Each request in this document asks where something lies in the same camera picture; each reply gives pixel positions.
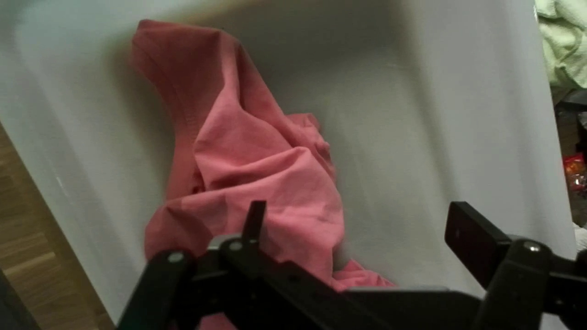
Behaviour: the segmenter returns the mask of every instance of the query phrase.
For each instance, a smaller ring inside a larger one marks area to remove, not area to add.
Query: wooden surface
[[[42,330],[114,327],[2,128],[0,269]]]

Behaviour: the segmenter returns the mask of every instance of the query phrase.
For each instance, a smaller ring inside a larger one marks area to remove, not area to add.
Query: pink towel
[[[143,19],[134,67],[158,89],[176,131],[167,199],[147,225],[147,256],[202,254],[239,234],[251,199],[266,199],[261,247],[336,289],[387,285],[349,261],[334,269],[343,206],[329,142],[308,113],[284,115],[239,41],[217,29]]]

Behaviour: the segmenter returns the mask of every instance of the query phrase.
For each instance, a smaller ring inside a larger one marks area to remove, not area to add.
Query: black metal frame
[[[484,330],[539,327],[541,313],[587,327],[585,256],[571,261],[534,239],[512,239],[468,203],[451,203],[446,241],[488,289],[481,300],[461,291],[334,291],[294,261],[259,249],[264,201],[253,201],[242,236],[154,256],[119,322],[121,330],[193,330],[224,311],[237,327],[286,330]]]

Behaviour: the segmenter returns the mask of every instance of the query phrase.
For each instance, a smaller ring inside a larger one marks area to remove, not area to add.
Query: white container
[[[0,118],[114,318],[173,146],[127,65],[147,16],[229,29],[284,107],[319,117],[349,250],[398,283],[479,291],[442,241],[451,199],[574,254],[532,1],[2,0]]]

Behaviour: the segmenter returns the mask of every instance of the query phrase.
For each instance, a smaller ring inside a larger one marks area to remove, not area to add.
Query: bolt
[[[539,243],[530,241],[530,239],[525,241],[525,247],[530,249],[532,252],[539,252],[541,250]]]
[[[167,260],[169,260],[171,263],[176,263],[176,261],[184,260],[184,252],[174,250],[174,252],[171,252],[171,254],[167,256]]]
[[[240,250],[242,249],[242,241],[235,239],[228,245],[231,250]]]

